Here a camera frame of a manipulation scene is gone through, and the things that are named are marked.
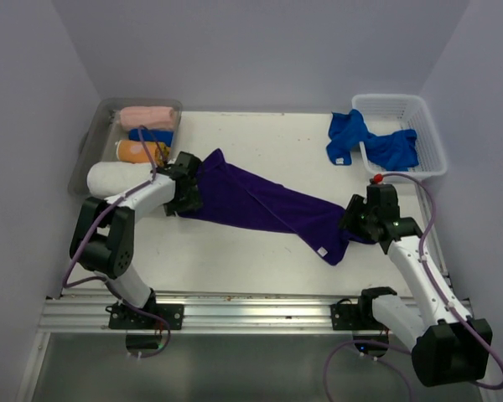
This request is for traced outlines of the purple towel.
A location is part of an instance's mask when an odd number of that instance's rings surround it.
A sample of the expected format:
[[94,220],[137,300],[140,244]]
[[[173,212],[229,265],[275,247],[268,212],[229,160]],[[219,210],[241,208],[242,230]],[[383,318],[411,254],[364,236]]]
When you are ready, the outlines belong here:
[[294,234],[329,265],[342,261],[351,242],[372,243],[339,227],[343,207],[230,164],[220,149],[203,161],[196,177],[203,206],[181,218]]

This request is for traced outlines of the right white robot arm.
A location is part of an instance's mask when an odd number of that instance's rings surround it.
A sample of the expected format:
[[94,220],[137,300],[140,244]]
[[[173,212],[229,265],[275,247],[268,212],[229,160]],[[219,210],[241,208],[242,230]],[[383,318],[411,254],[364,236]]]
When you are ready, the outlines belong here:
[[415,219],[401,216],[395,187],[372,182],[365,196],[353,195],[340,228],[379,244],[417,303],[413,312],[390,287],[365,289],[356,309],[360,325],[393,331],[427,387],[482,379],[493,336],[490,324],[474,318],[451,291],[423,231]]

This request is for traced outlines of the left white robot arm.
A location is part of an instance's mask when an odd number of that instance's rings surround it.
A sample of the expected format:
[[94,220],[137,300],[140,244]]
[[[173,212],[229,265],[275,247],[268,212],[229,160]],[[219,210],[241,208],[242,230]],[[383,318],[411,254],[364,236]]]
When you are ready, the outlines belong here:
[[151,327],[158,309],[151,303],[153,290],[132,267],[135,226],[159,207],[168,216],[200,209],[196,173],[201,164],[196,156],[180,152],[174,162],[156,167],[147,181],[123,193],[87,198],[70,243],[71,262],[62,286],[102,281],[130,306],[130,322],[141,329]]

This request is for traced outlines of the orange polka dot towel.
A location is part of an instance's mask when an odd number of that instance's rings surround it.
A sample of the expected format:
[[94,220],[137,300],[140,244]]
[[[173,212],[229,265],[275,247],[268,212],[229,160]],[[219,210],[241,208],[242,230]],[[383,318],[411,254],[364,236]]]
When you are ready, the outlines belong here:
[[148,163],[149,156],[157,164],[163,164],[169,159],[171,148],[164,143],[147,142],[144,148],[141,142],[131,140],[121,140],[116,143],[116,156],[120,162]]

